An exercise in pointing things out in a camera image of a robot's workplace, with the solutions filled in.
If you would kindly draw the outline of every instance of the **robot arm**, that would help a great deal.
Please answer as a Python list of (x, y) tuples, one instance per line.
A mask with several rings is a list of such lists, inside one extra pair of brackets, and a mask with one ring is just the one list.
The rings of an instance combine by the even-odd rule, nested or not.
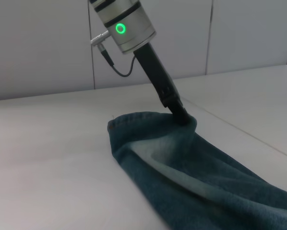
[(156, 32), (139, 0), (90, 0), (90, 3), (108, 29), (94, 38), (92, 45), (98, 46), (110, 65), (113, 62), (101, 44), (107, 37), (113, 37), (123, 54), (133, 52), (155, 87), (163, 106), (170, 109), (178, 124), (187, 124), (190, 118), (179, 93), (149, 43)]

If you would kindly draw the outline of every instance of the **white wall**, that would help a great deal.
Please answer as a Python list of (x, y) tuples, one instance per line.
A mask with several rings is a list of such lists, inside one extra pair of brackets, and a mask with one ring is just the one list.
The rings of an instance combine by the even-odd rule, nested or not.
[(287, 63), (287, 0), (215, 0), (208, 73)]
[[(168, 73), (173, 78), (203, 75), (212, 0), (142, 0), (141, 3), (157, 31), (151, 43)], [(92, 6), (90, 11), (94, 37), (106, 31), (106, 28)], [(123, 55), (112, 38), (104, 45), (115, 67), (127, 73), (133, 54)], [(94, 70), (96, 88), (149, 82), (137, 61), (130, 77), (118, 76), (97, 49), (94, 50)]]
[(87, 0), (0, 0), (0, 99), (93, 88)]

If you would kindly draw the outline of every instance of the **green light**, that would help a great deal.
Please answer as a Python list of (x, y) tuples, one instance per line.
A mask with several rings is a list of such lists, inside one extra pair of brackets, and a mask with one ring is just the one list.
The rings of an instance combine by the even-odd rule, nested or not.
[(116, 25), (116, 31), (119, 33), (119, 34), (124, 34), (125, 31), (126, 31), (126, 27), (124, 24), (122, 23), (119, 23)]

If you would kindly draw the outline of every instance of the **white surface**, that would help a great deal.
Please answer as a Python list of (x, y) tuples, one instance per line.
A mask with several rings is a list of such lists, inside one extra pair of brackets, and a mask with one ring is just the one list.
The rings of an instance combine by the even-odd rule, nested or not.
[(287, 154), (287, 66), (180, 80), (181, 96)]
[[(184, 104), (201, 136), (287, 190), (287, 156)], [(139, 111), (167, 111), (151, 85), (0, 101), (0, 230), (167, 229), (111, 155), (107, 122)]]
[(0, 1), (0, 100), (93, 89), (87, 0)]
[[(157, 32), (152, 40), (158, 56), (173, 78), (203, 75), (208, 43), (212, 0), (143, 0), (141, 1)], [(106, 31), (97, 13), (90, 5), (92, 37)], [(127, 73), (133, 54), (123, 55), (109, 38), (104, 43), (116, 68)], [(96, 88), (148, 83), (149, 79), (135, 61), (129, 78), (118, 76), (94, 49)]]
[(287, 0), (215, 0), (208, 73), (287, 63)]

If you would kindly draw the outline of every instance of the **fabric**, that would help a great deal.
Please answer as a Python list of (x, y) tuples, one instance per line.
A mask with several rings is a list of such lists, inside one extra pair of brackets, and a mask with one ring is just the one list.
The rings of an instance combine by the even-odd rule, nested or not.
[(287, 230), (287, 192), (172, 115), (135, 113), (108, 124), (112, 154), (173, 230)]

